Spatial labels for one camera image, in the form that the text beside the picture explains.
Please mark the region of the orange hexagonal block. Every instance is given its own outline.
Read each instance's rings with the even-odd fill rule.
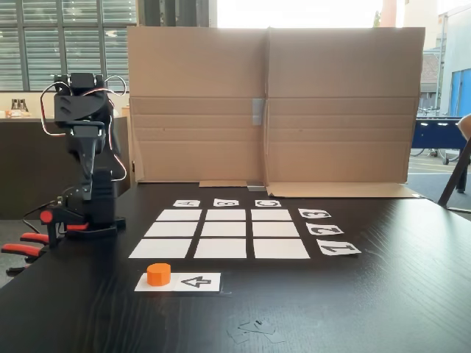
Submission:
[[[170,283],[170,265],[168,263],[154,263],[147,268],[147,283],[152,286],[167,285]]]

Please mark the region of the dark wooden table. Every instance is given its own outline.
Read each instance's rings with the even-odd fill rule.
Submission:
[[[471,223],[425,199],[281,199],[311,259],[169,260],[172,271],[221,272],[221,293],[135,292],[162,260],[128,257],[160,212],[177,199],[210,209],[214,198],[246,210],[267,199],[195,184],[127,191],[126,232],[63,241],[0,290],[0,352],[471,352]],[[319,223],[362,253],[323,255],[298,207],[327,210]],[[246,318],[268,320],[286,342],[235,344],[226,329]]]

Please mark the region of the cardboard box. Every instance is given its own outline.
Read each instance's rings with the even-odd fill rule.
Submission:
[[[134,27],[128,43],[138,181],[262,180],[266,31]]]
[[[369,196],[407,196],[395,185],[407,180],[423,40],[418,28],[270,29],[268,192],[357,197],[370,183]]]
[[[129,28],[136,178],[409,197],[398,183],[424,37],[419,28]]]

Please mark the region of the floor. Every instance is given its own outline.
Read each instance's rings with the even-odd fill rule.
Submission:
[[[454,166],[455,163],[442,165],[442,160],[439,157],[427,156],[427,152],[418,157],[411,157],[406,186],[436,202],[442,194]],[[468,178],[467,193],[453,193],[448,202],[449,207],[471,209],[470,179],[471,176]],[[471,221],[471,215],[459,215]],[[41,232],[46,231],[39,221],[32,221],[32,223]],[[21,221],[1,221],[0,246],[6,243],[17,243],[21,233],[28,231],[29,228]],[[18,255],[0,254],[0,288],[11,280],[6,276],[4,270],[9,267],[22,267],[24,265],[24,259]]]

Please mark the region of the sky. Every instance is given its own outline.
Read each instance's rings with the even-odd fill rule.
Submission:
[[[383,0],[217,0],[218,27],[371,27]],[[436,0],[437,15],[471,0]],[[397,0],[397,26],[404,20]]]

